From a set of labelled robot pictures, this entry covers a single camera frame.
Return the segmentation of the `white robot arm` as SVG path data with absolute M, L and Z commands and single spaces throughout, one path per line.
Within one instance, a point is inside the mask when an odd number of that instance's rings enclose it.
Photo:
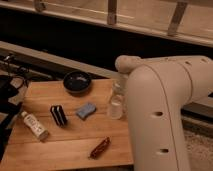
M 121 55 L 134 171 L 191 171 L 181 108 L 213 93 L 213 60 L 206 56 L 143 59 Z

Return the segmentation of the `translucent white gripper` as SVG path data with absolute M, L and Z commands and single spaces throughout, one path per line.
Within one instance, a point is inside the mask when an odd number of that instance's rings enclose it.
M 128 76 L 126 74 L 120 74 L 118 78 L 113 81 L 113 84 L 112 84 L 113 98 L 115 98 L 116 96 L 118 97 L 124 96 L 127 79 L 128 79 Z

